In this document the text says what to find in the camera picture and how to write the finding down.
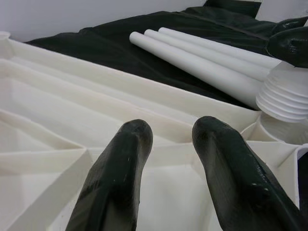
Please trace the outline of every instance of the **white plastic tray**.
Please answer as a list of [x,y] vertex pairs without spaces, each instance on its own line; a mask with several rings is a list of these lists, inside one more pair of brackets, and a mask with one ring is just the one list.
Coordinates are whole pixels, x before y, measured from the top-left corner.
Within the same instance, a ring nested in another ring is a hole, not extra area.
[[91,164],[124,122],[141,118],[154,147],[137,230],[219,231],[191,144],[192,126],[205,115],[243,131],[298,206],[299,146],[258,133],[260,112],[0,33],[0,230],[64,231]]

